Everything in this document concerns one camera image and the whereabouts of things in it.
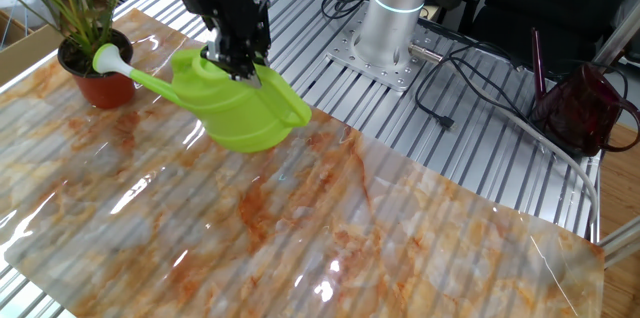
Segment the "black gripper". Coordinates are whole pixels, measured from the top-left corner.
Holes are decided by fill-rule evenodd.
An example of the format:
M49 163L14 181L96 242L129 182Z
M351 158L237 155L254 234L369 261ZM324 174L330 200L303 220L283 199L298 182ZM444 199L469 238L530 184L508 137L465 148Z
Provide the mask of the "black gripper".
M213 37L201 57L225 71L233 81L262 87L254 64L270 65L268 0L182 0L200 16Z

